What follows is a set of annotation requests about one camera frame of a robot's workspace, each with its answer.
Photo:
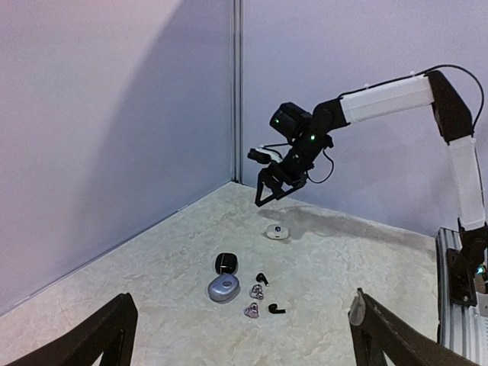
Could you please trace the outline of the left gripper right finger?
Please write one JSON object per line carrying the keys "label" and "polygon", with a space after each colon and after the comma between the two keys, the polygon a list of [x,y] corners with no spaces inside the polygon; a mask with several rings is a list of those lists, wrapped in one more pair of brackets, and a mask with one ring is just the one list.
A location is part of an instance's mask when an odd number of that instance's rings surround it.
{"label": "left gripper right finger", "polygon": [[425,337],[369,294],[357,289],[348,312],[357,365],[473,365]]}

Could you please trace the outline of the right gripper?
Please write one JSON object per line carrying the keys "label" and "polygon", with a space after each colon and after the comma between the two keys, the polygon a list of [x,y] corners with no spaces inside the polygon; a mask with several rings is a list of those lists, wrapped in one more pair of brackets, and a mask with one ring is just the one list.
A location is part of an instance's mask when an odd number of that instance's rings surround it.
{"label": "right gripper", "polygon": [[[268,164],[258,174],[255,205],[264,206],[273,200],[279,201],[300,190],[307,182],[307,172],[314,167],[312,161],[303,159],[297,153],[285,156],[280,163]],[[283,184],[292,188],[284,191]],[[264,188],[271,189],[271,193],[267,197],[263,197]]]}

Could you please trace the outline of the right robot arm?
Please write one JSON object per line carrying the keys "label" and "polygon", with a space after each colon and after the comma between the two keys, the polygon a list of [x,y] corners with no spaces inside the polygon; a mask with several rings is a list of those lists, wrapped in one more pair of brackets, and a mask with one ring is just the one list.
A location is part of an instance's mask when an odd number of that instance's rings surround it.
{"label": "right robot arm", "polygon": [[288,195],[425,235],[486,222],[474,119],[440,67],[380,82],[305,111],[281,104],[284,142],[249,150],[256,201]]}

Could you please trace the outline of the purple round charging case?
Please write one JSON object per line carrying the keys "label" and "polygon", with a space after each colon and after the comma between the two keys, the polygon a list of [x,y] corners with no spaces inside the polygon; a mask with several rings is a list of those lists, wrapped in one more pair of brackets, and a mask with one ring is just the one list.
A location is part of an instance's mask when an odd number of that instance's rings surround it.
{"label": "purple round charging case", "polygon": [[239,292],[239,279],[234,274],[220,274],[207,286],[209,298],[216,303],[227,303]]}

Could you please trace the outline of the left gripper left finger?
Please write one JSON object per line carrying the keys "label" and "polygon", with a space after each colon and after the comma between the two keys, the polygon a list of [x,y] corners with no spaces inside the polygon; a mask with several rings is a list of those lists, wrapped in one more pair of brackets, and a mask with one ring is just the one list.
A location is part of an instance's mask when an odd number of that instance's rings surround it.
{"label": "left gripper left finger", "polygon": [[11,365],[129,365],[138,311],[129,293],[118,294],[58,339],[12,361]]}

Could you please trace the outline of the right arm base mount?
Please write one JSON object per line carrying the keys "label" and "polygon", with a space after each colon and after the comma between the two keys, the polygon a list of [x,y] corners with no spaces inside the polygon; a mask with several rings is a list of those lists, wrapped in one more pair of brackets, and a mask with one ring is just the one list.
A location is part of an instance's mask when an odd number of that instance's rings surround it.
{"label": "right arm base mount", "polygon": [[465,307],[477,305],[474,278],[487,249],[487,224],[465,230],[459,226],[461,250],[447,249],[449,298],[451,303]]}

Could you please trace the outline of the white earbud charging case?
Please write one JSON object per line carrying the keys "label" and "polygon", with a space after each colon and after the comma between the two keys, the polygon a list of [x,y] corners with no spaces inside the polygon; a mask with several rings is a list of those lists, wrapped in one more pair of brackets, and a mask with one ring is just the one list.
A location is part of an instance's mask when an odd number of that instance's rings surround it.
{"label": "white earbud charging case", "polygon": [[285,240],[289,237],[289,229],[281,224],[273,224],[266,228],[265,234],[269,239]]}

